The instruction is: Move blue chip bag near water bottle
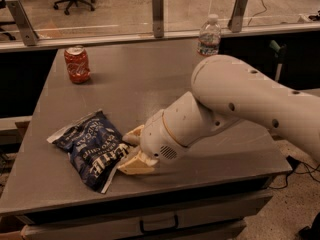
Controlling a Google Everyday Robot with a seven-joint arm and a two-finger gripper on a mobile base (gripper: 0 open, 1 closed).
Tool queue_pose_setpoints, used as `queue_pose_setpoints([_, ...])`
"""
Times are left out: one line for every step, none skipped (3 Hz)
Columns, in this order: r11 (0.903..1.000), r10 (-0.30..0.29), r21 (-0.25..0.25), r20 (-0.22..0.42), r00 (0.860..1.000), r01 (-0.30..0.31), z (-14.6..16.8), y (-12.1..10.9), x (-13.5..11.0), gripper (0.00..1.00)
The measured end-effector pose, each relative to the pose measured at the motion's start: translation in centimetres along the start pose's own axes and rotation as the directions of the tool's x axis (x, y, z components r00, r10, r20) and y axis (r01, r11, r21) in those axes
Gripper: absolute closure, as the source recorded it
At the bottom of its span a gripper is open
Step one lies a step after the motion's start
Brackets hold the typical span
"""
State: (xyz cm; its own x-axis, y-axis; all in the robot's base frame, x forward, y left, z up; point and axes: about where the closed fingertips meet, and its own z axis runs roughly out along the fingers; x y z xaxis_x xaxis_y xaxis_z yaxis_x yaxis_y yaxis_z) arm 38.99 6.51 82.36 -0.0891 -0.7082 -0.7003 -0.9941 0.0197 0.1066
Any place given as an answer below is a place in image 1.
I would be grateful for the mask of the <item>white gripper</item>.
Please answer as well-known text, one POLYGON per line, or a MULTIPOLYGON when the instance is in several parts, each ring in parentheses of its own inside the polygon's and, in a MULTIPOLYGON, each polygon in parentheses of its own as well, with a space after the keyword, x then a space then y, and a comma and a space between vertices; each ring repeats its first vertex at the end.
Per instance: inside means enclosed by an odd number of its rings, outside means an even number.
POLYGON ((168 133, 163 109, 150 117, 144 126, 140 125, 126 133, 122 140, 134 146, 140 144, 143 151, 132 149, 121 160, 118 170, 126 175, 151 173, 158 160, 170 164, 183 157, 187 151, 168 133))

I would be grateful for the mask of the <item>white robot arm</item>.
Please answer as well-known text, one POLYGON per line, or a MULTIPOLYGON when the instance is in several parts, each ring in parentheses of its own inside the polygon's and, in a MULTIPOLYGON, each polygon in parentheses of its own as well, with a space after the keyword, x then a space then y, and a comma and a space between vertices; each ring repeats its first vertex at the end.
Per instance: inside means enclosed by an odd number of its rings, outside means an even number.
POLYGON ((133 148, 120 162, 127 175, 172 163, 201 139, 242 120, 261 125, 320 159, 320 97, 296 91, 229 55, 202 60, 191 90, 124 136, 133 148))

